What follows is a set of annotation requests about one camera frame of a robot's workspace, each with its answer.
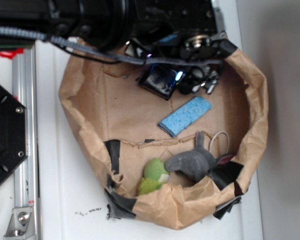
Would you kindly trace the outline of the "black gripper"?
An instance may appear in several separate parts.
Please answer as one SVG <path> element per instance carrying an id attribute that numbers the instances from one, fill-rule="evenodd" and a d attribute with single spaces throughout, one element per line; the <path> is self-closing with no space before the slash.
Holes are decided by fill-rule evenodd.
<path id="1" fill-rule="evenodd" d="M 219 45 L 226 37 L 225 31 L 212 34 L 152 31 L 133 36 L 126 42 L 124 52 L 130 57 L 162 59 L 151 63 L 150 67 L 161 64 L 184 71 L 185 77 L 175 88 L 183 95 L 196 93 L 200 88 L 211 94 L 223 71 Z"/>

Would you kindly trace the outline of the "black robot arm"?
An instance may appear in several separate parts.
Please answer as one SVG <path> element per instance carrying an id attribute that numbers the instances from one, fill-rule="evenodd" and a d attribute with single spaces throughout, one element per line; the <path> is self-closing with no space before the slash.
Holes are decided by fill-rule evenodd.
<path id="1" fill-rule="evenodd" d="M 138 83 L 164 99 L 212 93 L 225 38 L 214 0 L 0 0 L 0 56 L 40 40 L 104 64 L 148 65 Z"/>

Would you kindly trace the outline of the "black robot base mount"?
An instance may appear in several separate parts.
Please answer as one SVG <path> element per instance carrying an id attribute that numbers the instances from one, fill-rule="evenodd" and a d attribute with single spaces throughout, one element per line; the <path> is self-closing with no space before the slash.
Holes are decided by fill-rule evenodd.
<path id="1" fill-rule="evenodd" d="M 0 186 L 27 157 L 26 113 L 27 108 L 0 85 Z"/>

